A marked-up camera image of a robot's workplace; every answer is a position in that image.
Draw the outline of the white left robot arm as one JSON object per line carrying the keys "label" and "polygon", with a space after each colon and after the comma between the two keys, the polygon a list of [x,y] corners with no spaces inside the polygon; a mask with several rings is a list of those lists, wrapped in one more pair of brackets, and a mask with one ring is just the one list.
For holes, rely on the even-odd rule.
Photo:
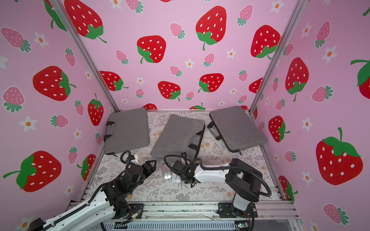
{"label": "white left robot arm", "polygon": [[142,165],[132,163],[134,158],[128,151],[126,168],[116,178],[101,184],[84,202],[74,208],[46,221],[38,218],[32,221],[29,231],[88,231],[98,224],[111,219],[124,219],[128,224],[141,215],[139,206],[130,207],[126,197],[143,184],[156,170],[156,160],[146,161]]}

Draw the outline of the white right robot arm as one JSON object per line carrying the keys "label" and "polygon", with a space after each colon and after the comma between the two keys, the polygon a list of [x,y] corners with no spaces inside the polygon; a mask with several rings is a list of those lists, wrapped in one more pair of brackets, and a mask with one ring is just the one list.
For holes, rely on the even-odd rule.
{"label": "white right robot arm", "polygon": [[263,180],[263,174],[240,159],[233,158],[230,163],[219,166],[207,166],[200,158],[190,160],[186,153],[166,155],[165,165],[172,172],[173,182],[183,182],[193,188],[203,182],[222,182],[234,192],[231,212],[242,214],[250,211],[253,215],[254,203],[260,196],[270,197],[271,188]]}

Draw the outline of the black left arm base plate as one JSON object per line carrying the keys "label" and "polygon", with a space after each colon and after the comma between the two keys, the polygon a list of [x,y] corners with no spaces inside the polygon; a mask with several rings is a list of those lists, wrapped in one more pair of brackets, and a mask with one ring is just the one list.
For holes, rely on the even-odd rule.
{"label": "black left arm base plate", "polygon": [[144,204],[129,203],[118,209],[115,213],[114,219],[141,219],[144,210]]}

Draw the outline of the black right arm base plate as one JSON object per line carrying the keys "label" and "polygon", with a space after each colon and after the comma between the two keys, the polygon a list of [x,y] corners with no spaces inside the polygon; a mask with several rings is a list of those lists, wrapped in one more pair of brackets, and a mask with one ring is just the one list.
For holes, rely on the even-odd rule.
{"label": "black right arm base plate", "polygon": [[247,209],[242,211],[233,207],[232,203],[219,203],[217,214],[221,218],[257,218],[257,209],[252,202],[247,206]]}

